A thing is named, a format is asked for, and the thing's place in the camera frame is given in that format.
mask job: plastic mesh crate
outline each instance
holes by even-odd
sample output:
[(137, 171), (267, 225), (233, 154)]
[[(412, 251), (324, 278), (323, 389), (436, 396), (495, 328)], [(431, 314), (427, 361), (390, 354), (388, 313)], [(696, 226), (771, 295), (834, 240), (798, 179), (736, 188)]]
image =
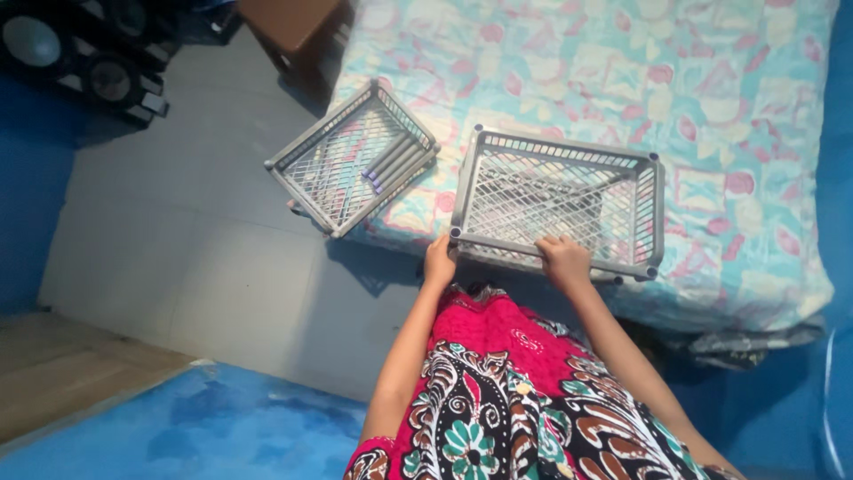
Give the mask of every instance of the plastic mesh crate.
[[(400, 133), (418, 145), (417, 161), (377, 194), (361, 171)], [(372, 79), (264, 165), (326, 233), (343, 237), (426, 170), (438, 148), (432, 134)]]
[(657, 154), (476, 126), (460, 172), (451, 236), (464, 255), (541, 271), (533, 245), (567, 235), (592, 267), (657, 276), (664, 168)]

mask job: mattress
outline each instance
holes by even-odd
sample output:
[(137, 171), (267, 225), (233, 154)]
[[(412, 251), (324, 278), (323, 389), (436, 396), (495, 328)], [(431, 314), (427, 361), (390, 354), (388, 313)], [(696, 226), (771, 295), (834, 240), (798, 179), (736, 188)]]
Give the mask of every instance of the mattress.
[(612, 311), (681, 332), (813, 322), (833, 295), (814, 174), (837, 7), (362, 0), (334, 102), (379, 77), (443, 149), (351, 236), (420, 253), (445, 232), (478, 123), (655, 151), (666, 167), (660, 275), (608, 289)]

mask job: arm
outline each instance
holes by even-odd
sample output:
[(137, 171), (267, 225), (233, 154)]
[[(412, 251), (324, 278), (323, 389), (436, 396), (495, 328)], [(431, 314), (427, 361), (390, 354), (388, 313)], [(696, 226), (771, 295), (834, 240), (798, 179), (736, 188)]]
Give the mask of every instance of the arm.
[(447, 255), (449, 241), (443, 235), (426, 249), (424, 284), (379, 372), (359, 445), (374, 436), (397, 435), (421, 376), (438, 299), (456, 271), (455, 262)]
[(558, 290), (572, 302), (595, 354), (607, 370), (655, 417), (685, 442), (702, 465), (716, 465), (740, 474), (693, 427), (669, 386), (610, 314), (589, 281), (589, 252), (563, 235), (536, 242), (545, 254), (543, 270)]

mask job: blue fabric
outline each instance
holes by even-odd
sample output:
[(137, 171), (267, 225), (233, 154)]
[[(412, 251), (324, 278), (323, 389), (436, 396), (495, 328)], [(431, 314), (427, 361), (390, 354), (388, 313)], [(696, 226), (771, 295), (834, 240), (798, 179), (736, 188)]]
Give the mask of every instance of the blue fabric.
[(14, 451), (0, 478), (338, 480), (365, 411), (235, 366), (196, 367)]

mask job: wooden floor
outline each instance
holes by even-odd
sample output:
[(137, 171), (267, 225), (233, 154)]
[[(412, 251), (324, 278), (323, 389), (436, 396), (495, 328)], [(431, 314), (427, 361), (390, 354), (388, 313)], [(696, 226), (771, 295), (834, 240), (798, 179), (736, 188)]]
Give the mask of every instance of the wooden floor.
[(111, 407), (192, 360), (52, 313), (0, 319), (0, 445)]

